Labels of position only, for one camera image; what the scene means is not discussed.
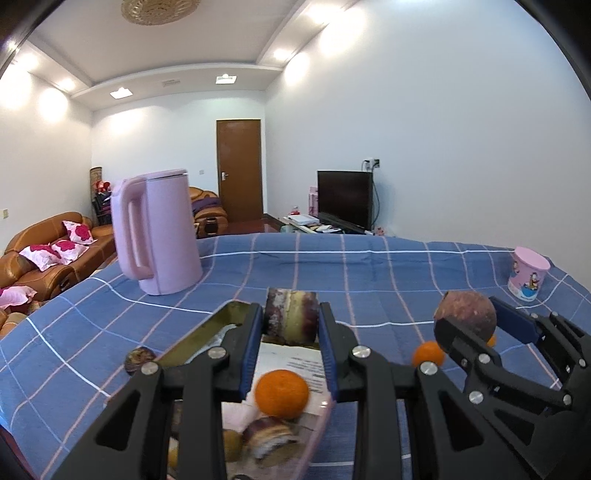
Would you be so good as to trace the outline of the pink cartoon mug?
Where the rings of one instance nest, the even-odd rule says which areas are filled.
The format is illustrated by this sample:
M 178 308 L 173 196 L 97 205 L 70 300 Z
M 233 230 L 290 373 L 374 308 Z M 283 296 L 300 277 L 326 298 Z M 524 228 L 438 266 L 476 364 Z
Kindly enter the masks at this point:
M 521 301 L 535 301 L 550 268 L 550 262 L 541 254 L 526 247 L 516 247 L 512 253 L 509 291 Z

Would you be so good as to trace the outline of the yellow-green kiwi fruit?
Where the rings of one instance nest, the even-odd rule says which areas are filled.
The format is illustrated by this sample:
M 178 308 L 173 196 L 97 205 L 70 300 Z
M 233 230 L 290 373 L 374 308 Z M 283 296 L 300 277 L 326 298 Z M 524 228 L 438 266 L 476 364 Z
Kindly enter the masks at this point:
M 176 469 L 177 462 L 178 462 L 178 447 L 170 445 L 168 448 L 168 456 L 167 456 L 168 467 L 171 469 Z

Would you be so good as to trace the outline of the printed paper leaflet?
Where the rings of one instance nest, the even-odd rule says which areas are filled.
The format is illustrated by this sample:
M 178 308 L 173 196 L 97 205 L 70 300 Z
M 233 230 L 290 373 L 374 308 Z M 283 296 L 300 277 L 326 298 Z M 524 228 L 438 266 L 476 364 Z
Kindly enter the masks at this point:
M 254 461 L 243 443 L 242 457 L 238 462 L 225 461 L 228 479 L 301 479 L 318 449 L 325 433 L 334 403 L 325 381 L 322 356 L 317 349 L 281 346 L 270 342 L 260 343 L 259 356 L 254 369 L 253 385 L 259 378 L 273 370 L 290 370 L 304 378 L 310 388 L 308 405 L 300 417 L 283 420 L 290 425 L 301 443 L 301 451 L 293 458 L 276 466 L 263 468 Z M 222 427 L 242 434 L 252 421 L 267 416 L 259 411 L 254 390 L 239 403 L 221 404 Z

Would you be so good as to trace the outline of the round ceiling lamp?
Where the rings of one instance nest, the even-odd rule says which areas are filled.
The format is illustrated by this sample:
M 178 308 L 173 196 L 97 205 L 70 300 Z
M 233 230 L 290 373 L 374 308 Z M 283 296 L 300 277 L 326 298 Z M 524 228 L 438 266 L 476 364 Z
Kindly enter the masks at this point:
M 130 23 L 160 26 L 191 15 L 199 0 L 123 0 L 121 14 Z

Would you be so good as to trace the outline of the tv stand with clutter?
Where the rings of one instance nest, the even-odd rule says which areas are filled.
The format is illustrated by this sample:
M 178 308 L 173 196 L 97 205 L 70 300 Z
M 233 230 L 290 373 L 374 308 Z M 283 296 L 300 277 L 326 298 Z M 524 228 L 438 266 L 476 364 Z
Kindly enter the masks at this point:
M 348 222 L 322 223 L 318 218 L 310 215 L 287 215 L 283 217 L 273 217 L 269 215 L 270 220 L 276 220 L 280 223 L 280 231 L 300 232 L 305 234 L 356 234 L 369 236 L 384 236 L 385 230 L 377 227 L 370 231 Z

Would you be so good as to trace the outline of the round purple passion fruit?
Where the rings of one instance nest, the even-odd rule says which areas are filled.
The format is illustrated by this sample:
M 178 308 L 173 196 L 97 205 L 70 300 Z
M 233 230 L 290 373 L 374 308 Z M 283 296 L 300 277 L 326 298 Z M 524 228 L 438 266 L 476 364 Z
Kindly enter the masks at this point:
M 497 327 L 497 314 L 492 301 L 476 291 L 447 291 L 440 301 L 434 320 L 452 319 L 488 342 Z

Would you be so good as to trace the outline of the large orange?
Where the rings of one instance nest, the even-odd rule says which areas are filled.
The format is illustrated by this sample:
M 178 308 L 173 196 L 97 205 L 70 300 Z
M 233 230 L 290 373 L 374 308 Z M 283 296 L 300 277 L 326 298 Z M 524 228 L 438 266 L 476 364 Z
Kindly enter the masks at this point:
M 297 373 L 273 370 L 257 381 L 254 399 L 261 413 L 283 420 L 294 420 L 307 407 L 310 388 Z

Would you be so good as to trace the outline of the wall power socket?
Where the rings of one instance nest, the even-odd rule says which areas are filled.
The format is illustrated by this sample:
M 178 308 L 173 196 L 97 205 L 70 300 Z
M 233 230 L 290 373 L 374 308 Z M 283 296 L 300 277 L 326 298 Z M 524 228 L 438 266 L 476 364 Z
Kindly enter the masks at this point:
M 374 171 L 375 169 L 379 168 L 380 165 L 381 165 L 380 159 L 367 158 L 367 159 L 363 159 L 362 169 L 365 171 Z

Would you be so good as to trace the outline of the blue checked tablecloth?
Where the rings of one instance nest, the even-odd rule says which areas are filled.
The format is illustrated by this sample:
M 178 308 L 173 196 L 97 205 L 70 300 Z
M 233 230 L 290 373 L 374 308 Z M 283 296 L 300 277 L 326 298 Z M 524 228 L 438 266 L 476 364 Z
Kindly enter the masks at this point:
M 314 291 L 335 319 L 389 360 L 407 363 L 433 337 L 451 290 L 513 303 L 507 247 L 394 237 L 221 236 L 198 244 L 197 286 L 151 297 L 117 264 L 54 298 L 1 343 L 1 423 L 35 476 L 50 477 L 109 395 L 127 382 L 126 354 L 163 352 L 230 300 L 263 303 L 271 287 Z

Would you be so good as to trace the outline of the brown wooden door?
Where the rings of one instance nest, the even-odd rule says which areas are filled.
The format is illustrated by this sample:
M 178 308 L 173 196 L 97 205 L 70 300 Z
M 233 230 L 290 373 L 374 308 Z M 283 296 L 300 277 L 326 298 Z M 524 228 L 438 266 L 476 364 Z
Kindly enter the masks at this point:
M 263 217 L 262 123 L 217 120 L 218 196 L 229 223 Z

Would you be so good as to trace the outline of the pink rectangular tin box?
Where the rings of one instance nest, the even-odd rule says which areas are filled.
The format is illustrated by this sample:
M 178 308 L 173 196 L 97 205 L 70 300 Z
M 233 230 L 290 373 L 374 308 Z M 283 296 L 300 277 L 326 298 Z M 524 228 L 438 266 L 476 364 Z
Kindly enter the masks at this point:
M 156 361 L 163 367 L 189 363 L 213 347 L 228 346 L 228 334 L 242 326 L 252 305 L 222 304 L 199 326 L 169 347 Z M 221 405 L 228 479 L 301 479 L 325 433 L 334 403 L 325 382 L 318 346 L 281 345 L 264 335 L 259 341 L 252 384 L 274 371 L 290 371 L 308 385 L 308 403 L 297 418 L 271 419 L 249 391 L 239 403 Z

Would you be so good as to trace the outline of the black television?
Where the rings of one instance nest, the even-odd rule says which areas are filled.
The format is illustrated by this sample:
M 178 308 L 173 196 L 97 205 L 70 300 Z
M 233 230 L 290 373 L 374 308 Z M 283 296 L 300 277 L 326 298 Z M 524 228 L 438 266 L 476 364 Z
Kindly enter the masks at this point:
M 318 171 L 318 218 L 370 230 L 373 223 L 373 174 L 368 171 Z

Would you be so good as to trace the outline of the orange leather sofa left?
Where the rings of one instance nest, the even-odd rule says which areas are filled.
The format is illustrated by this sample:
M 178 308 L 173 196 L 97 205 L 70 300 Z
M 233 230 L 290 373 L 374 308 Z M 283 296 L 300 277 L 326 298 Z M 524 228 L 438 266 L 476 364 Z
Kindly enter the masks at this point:
M 63 220 L 86 224 L 95 242 L 87 246 L 71 242 Z M 110 226 L 95 227 L 78 212 L 55 215 L 27 227 L 8 243 L 1 256 L 1 287 L 29 287 L 35 300 L 50 300 L 91 276 L 114 254 Z

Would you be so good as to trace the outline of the pink electric kettle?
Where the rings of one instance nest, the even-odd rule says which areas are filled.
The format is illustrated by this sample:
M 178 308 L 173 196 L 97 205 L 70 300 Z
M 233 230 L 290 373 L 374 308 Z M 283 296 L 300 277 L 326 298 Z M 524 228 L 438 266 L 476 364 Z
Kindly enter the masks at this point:
M 118 262 L 127 278 L 151 296 L 197 285 L 202 268 L 185 170 L 124 179 L 110 203 Z

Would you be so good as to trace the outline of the pink floral cushion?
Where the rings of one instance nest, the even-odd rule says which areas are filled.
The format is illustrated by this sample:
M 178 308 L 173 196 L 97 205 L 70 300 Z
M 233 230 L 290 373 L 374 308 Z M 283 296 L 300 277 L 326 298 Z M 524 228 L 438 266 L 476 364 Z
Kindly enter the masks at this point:
M 91 230 L 86 224 L 67 220 L 63 220 L 62 224 L 65 227 L 68 238 L 71 242 L 85 246 L 91 245 L 95 242 Z

